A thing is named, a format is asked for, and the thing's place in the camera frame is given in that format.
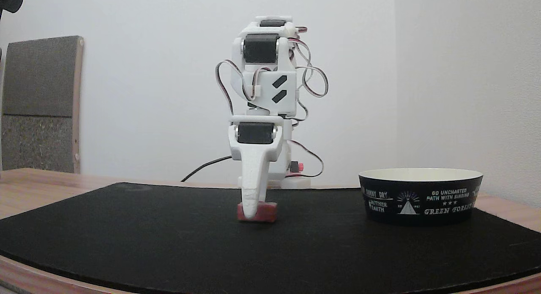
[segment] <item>bowl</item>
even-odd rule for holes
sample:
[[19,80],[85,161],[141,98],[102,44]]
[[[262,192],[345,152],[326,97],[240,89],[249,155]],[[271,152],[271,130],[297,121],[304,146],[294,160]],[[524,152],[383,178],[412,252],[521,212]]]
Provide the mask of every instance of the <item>bowl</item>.
[[374,169],[359,173],[367,217],[412,226],[469,219],[483,174],[467,169]]

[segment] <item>black diagonal marking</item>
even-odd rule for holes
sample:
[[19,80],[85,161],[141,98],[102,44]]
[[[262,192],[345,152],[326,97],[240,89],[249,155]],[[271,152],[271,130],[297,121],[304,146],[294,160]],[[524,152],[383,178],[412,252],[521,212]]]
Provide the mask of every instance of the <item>black diagonal marking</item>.
[[276,82],[272,83],[272,86],[274,86],[274,88],[278,88],[282,86],[282,84],[286,82],[286,80],[287,80],[287,76],[282,75],[280,78],[278,78],[278,80],[276,80]]
[[287,90],[282,90],[281,92],[278,92],[278,94],[275,95],[274,98],[272,98],[273,102],[275,103],[280,102],[282,99],[284,99],[284,96],[286,96],[286,94],[287,94]]

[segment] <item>red block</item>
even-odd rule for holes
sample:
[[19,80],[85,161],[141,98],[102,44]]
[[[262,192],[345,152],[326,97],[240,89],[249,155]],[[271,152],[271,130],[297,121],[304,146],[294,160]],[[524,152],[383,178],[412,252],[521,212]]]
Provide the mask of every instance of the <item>red block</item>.
[[278,211],[277,206],[278,204],[276,204],[276,202],[259,201],[255,217],[247,219],[242,210],[242,202],[240,202],[237,204],[237,219],[238,221],[273,223],[276,221],[276,212]]

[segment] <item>white wall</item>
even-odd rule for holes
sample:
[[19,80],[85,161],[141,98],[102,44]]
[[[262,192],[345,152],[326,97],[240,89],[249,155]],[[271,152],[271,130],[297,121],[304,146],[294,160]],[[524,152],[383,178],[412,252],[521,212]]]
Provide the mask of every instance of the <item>white wall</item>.
[[398,159],[541,206],[541,0],[395,0]]
[[[394,0],[25,0],[4,12],[0,46],[81,35],[82,173],[182,179],[230,154],[228,107],[214,66],[256,15],[293,15],[327,97],[302,94],[310,117],[294,138],[325,160],[315,184],[357,186],[357,172],[396,164]],[[236,109],[244,102],[233,94]],[[307,172],[317,161],[294,149]],[[195,175],[234,183],[238,162]]]

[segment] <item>bowl rim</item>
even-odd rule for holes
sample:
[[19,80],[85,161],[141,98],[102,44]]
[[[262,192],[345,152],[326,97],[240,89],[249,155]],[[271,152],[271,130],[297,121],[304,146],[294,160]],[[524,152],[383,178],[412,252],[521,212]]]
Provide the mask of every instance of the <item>bowl rim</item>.
[[[444,179],[404,179],[400,177],[389,177],[383,175],[373,175],[374,173],[383,173],[385,171],[452,171],[453,173],[464,173],[470,174],[465,177],[453,177],[453,178],[444,178]],[[445,169],[445,168],[435,168],[435,167],[397,167],[391,169],[371,169],[368,171],[361,171],[359,177],[374,179],[374,180],[384,180],[384,181],[394,181],[394,182],[454,182],[454,181],[463,181],[471,180],[483,177],[483,173],[480,171],[473,171],[471,169]]]

